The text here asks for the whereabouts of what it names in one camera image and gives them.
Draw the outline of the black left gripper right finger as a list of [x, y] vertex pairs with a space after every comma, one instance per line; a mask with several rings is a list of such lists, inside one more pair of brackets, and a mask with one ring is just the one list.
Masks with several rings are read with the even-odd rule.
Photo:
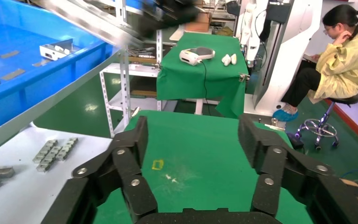
[[248, 115], [238, 124], [239, 143], [258, 174], [251, 211], [275, 217], [281, 189], [305, 205], [315, 224], [358, 224], [358, 187], [328, 165], [295, 151], [278, 133], [258, 128]]

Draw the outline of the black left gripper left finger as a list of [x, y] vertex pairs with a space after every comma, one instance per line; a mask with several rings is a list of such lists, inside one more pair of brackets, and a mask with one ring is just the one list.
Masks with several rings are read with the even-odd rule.
[[133, 129], [117, 134], [105, 151], [72, 171], [42, 223], [91, 224], [98, 206], [120, 190], [132, 222], [145, 224], [147, 216], [158, 212], [141, 171], [147, 145], [147, 118], [140, 116]]

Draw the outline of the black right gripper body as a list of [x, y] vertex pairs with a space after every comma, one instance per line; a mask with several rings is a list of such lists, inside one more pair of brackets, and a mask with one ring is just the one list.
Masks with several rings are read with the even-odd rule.
[[199, 14], [194, 0], [143, 0], [141, 3], [142, 15], [135, 28], [140, 36], [152, 36], [157, 30], [193, 22]]

